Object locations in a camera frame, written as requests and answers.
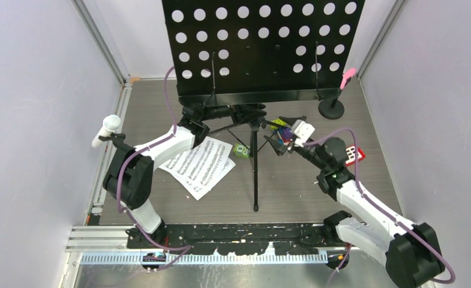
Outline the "black music stand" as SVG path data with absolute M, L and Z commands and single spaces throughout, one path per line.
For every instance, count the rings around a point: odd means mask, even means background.
M 183 107 L 317 100 L 339 88 L 364 1 L 163 1 Z M 258 160 L 251 128 L 250 155 Z

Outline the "sheet music page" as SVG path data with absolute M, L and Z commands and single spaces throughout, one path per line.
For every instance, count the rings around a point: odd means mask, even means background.
M 198 184 L 207 184 L 221 172 L 232 147 L 229 143 L 206 137 L 199 146 L 174 156 L 160 169 Z
M 200 200 L 204 195 L 212 190 L 234 167 L 235 162 L 228 158 L 221 172 L 216 174 L 207 184 L 198 184 L 193 181 L 186 180 L 172 173 L 172 176 L 187 190 L 187 192 L 196 200 Z

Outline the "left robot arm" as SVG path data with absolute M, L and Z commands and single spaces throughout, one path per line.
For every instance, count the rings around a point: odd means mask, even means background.
M 231 118 L 232 125 L 251 124 L 259 127 L 266 112 L 262 103 L 234 106 L 193 106 L 182 108 L 182 118 L 174 122 L 164 135 L 135 148 L 124 142 L 118 132 L 121 119 L 109 115 L 92 140 L 96 148 L 111 142 L 116 148 L 102 187 L 116 199 L 119 212 L 125 212 L 142 234 L 142 241 L 150 248 L 161 247 L 166 238 L 166 225 L 150 201 L 154 171 L 182 152 L 199 146 L 210 132 L 206 120 Z

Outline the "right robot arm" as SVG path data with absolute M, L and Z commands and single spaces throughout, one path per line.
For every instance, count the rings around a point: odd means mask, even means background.
M 354 245 L 378 261 L 397 287 L 420 287 L 440 282 L 438 275 L 448 271 L 447 283 L 455 272 L 442 256 L 435 230 L 427 223 L 415 223 L 386 206 L 361 184 L 358 154 L 353 154 L 354 171 L 347 168 L 349 155 L 343 139 L 333 133 L 312 140 L 314 127 L 299 118 L 281 117 L 291 133 L 288 142 L 272 138 L 268 142 L 277 155 L 295 152 L 319 168 L 317 184 L 334 201 L 349 208 L 360 219 L 340 211 L 324 220 L 323 238 L 331 246 L 342 242 Z

